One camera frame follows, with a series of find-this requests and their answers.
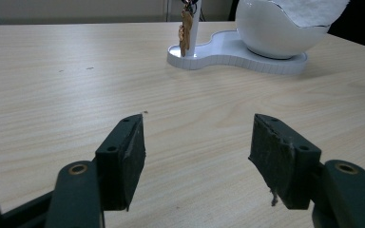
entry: white tissue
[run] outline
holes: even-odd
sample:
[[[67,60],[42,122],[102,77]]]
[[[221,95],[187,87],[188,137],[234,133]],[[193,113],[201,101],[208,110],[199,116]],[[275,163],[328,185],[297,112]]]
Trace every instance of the white tissue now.
[[[330,26],[349,0],[271,0],[299,27]]]

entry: table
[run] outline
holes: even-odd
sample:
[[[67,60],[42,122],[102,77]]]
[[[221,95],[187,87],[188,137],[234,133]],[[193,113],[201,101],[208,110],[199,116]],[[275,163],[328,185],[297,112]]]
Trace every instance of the table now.
[[[53,189],[123,117],[144,113],[147,158],[129,212],[106,227],[313,227],[271,207],[250,154],[255,113],[286,122],[321,161],[365,168],[365,47],[326,37],[301,75],[166,62],[179,23],[0,26],[0,207]],[[198,43],[232,22],[200,23]]]

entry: wood grain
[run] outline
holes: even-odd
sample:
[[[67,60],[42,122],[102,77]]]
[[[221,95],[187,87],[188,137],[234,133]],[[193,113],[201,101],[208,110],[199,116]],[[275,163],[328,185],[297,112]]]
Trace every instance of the wood grain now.
[[[255,113],[365,168],[365,47],[327,35],[298,76],[166,61],[178,23],[0,26],[0,206],[52,190],[123,117],[144,113],[147,158],[130,211],[106,227],[313,227],[271,207],[250,153]],[[234,23],[200,23],[197,43]]]

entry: broken eggshell-shaped bowl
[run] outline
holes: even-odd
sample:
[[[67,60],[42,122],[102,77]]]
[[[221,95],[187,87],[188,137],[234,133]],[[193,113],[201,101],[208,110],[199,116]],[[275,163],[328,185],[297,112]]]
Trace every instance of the broken eggshell-shaped bowl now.
[[[289,59],[306,51],[330,28],[301,28],[279,5],[266,0],[240,0],[236,26],[241,40],[251,51],[273,59]]]

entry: dark background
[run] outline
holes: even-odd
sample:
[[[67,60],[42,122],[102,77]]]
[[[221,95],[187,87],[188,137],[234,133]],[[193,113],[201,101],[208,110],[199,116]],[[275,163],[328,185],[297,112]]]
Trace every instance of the dark background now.
[[[229,16],[231,21],[235,20],[238,2],[239,0],[233,0]],[[365,0],[351,0],[328,33],[365,46]]]

